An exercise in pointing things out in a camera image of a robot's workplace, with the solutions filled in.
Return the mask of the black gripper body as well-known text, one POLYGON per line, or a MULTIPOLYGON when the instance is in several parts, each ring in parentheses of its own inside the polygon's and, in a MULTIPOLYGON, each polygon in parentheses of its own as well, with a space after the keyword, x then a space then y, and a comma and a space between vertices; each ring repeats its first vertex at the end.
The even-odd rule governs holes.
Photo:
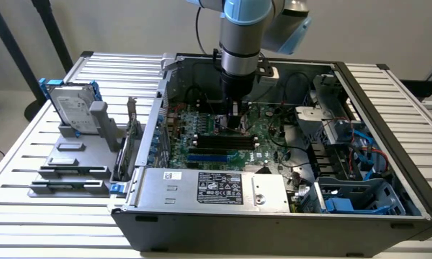
POLYGON ((242 99, 251 93, 254 88, 254 73, 244 76, 238 76, 223 70, 220 78, 227 110, 226 113, 228 116, 227 127, 230 129, 235 129, 240 125, 242 116, 239 113, 242 99))

